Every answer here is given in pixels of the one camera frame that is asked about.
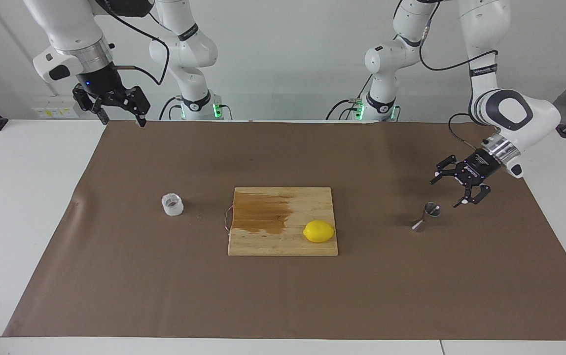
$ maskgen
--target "wall socket panel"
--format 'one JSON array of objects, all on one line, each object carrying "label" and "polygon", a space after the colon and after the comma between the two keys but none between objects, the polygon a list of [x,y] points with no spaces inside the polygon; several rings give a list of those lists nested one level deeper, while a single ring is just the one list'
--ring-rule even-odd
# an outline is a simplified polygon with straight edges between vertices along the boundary
[{"label": "wall socket panel", "polygon": [[34,101],[32,110],[38,118],[78,119],[83,117],[83,111],[78,103],[66,97],[52,97],[49,100]]}]

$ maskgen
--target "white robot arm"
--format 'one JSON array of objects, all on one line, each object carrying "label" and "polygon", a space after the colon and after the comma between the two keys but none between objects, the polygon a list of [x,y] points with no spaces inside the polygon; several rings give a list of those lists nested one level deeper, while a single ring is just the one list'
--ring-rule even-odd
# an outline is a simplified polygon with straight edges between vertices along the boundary
[{"label": "white robot arm", "polygon": [[[223,119],[221,98],[209,90],[204,74],[197,68],[211,67],[217,61],[217,47],[199,29],[189,0],[156,0],[159,21],[174,36],[162,36],[170,48],[169,70],[177,80],[182,96],[184,119]],[[155,62],[164,64],[164,47],[151,42],[149,53]]]},{"label": "white robot arm", "polygon": [[[73,96],[82,110],[92,111],[107,124],[107,114],[101,106],[121,107],[134,114],[141,127],[145,126],[149,102],[140,87],[123,86],[112,62],[110,45],[94,21],[93,11],[100,11],[101,7],[94,0],[24,3],[51,43],[33,60],[42,79],[54,82],[74,75],[79,84],[73,89]],[[153,5],[148,0],[113,0],[111,4],[111,10],[123,16],[145,16]]]},{"label": "white robot arm", "polygon": [[[437,166],[437,182],[454,176],[465,187],[465,194],[455,205],[478,204],[490,191],[484,180],[500,166],[511,176],[521,178],[522,152],[553,131],[561,115],[552,103],[522,95],[497,86],[497,51],[495,48],[510,25],[509,0],[457,0],[460,24],[470,59],[472,99],[469,113],[475,122],[496,127],[496,133],[482,141],[482,147],[457,163],[450,156]],[[455,164],[453,169],[446,166]],[[480,192],[472,196],[472,187]]]},{"label": "white robot arm", "polygon": [[419,62],[422,34],[435,6],[418,0],[400,3],[393,19],[397,36],[389,43],[376,45],[366,52],[364,63],[373,74],[373,82],[371,90],[361,96],[362,110],[355,119],[385,121],[390,116],[399,87],[395,74]]},{"label": "white robot arm", "polygon": [[[395,103],[397,70],[414,65],[425,57],[423,42],[434,8],[443,0],[403,0],[395,13],[397,36],[389,44],[366,52],[366,67],[373,84],[362,97],[357,119],[384,121]],[[521,178],[522,152],[548,135],[559,123],[560,113],[548,101],[532,99],[514,90],[497,86],[497,48],[510,26],[509,0],[456,0],[465,38],[472,82],[469,114],[475,123],[495,126],[497,132],[482,141],[482,147],[461,162],[454,155],[440,162],[432,184],[443,176],[453,176],[465,187],[456,204],[478,204],[489,192],[484,180],[501,166]],[[454,164],[454,169],[445,169]],[[472,187],[481,191],[472,196]]]}]

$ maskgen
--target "brown paper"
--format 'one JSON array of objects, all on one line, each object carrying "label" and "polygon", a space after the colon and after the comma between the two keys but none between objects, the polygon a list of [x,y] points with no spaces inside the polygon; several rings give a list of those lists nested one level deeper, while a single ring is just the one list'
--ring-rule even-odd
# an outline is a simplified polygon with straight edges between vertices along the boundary
[{"label": "brown paper", "polygon": [[[566,340],[566,254],[531,192],[500,171],[452,209],[461,186],[428,182],[451,153],[443,124],[112,121],[5,335]],[[339,256],[227,256],[236,186],[331,187]]]}]

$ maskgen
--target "yellow lemon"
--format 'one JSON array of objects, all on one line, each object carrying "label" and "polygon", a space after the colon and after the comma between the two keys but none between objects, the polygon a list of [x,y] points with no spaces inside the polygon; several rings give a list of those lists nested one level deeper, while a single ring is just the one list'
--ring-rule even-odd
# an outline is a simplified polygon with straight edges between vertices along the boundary
[{"label": "yellow lemon", "polygon": [[323,243],[330,240],[335,234],[333,227],[324,220],[312,220],[303,229],[303,236],[314,243]]}]

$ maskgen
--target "metal jigger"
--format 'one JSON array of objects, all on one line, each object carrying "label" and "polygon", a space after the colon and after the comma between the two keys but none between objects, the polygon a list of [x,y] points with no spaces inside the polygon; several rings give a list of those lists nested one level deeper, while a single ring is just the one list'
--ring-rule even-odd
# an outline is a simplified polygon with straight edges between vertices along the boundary
[{"label": "metal jigger", "polygon": [[423,216],[417,223],[412,225],[412,230],[417,233],[425,231],[425,222],[439,216],[439,214],[441,214],[441,206],[434,202],[428,202],[423,208]]}]

